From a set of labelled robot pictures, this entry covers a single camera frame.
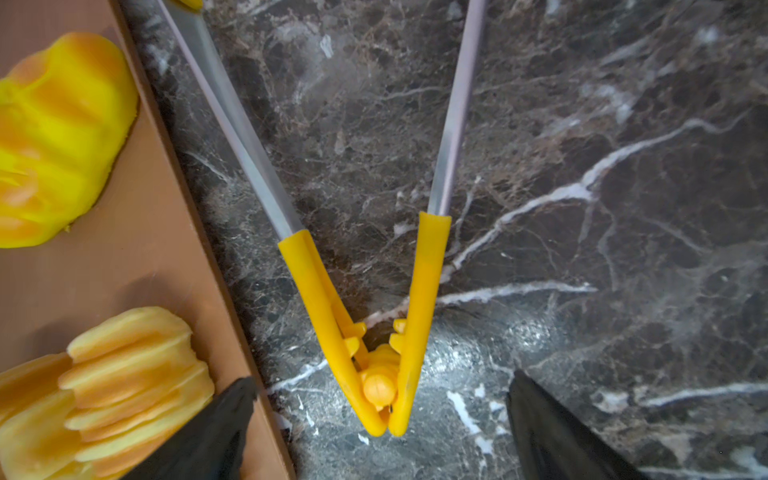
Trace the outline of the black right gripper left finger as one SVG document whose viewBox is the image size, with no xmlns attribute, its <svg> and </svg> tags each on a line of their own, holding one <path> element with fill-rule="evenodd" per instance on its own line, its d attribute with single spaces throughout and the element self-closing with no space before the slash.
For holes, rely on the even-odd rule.
<svg viewBox="0 0 768 480">
<path fill-rule="evenodd" d="M 238 479 L 257 394 L 254 378 L 234 381 L 125 478 Z"/>
</svg>

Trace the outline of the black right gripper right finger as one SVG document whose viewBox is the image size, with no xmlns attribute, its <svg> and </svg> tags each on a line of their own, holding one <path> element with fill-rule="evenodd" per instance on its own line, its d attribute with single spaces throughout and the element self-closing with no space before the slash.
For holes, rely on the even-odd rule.
<svg viewBox="0 0 768 480">
<path fill-rule="evenodd" d="M 526 479 L 648 479 L 521 369 L 507 411 Z"/>
</svg>

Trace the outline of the yellow striped oval bread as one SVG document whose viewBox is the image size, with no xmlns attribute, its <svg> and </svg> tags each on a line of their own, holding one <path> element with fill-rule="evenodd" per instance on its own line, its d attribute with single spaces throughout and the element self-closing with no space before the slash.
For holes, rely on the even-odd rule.
<svg viewBox="0 0 768 480">
<path fill-rule="evenodd" d="M 41 245 L 102 193 L 137 117 L 122 50 L 69 32 L 1 80 L 1 246 Z"/>
</svg>

